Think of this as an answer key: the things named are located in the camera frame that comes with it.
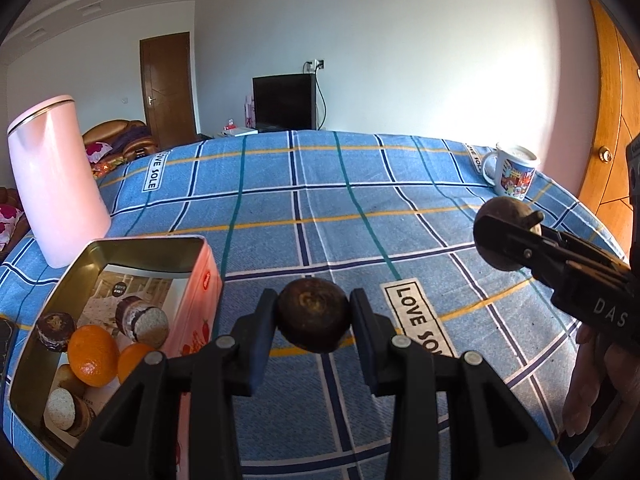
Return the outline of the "person's hand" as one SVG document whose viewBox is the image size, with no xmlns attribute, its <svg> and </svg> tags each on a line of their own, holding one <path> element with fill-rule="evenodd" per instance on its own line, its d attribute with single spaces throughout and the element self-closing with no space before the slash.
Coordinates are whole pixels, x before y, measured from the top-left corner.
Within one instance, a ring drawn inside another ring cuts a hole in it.
<svg viewBox="0 0 640 480">
<path fill-rule="evenodd" d="M 620 395 L 620 408 L 606 426 L 596 448 L 610 448 L 616 445 L 625 432 L 639 406 L 639 358 L 617 344 L 608 347 L 604 356 L 605 373 L 597 368 L 597 332 L 582 324 L 576 335 L 579 346 L 577 358 L 570 380 L 570 388 L 565 398 L 562 417 L 564 430 L 573 437 L 582 434 L 591 418 L 594 402 L 598 400 L 603 376 L 608 375 L 613 387 Z"/>
</svg>

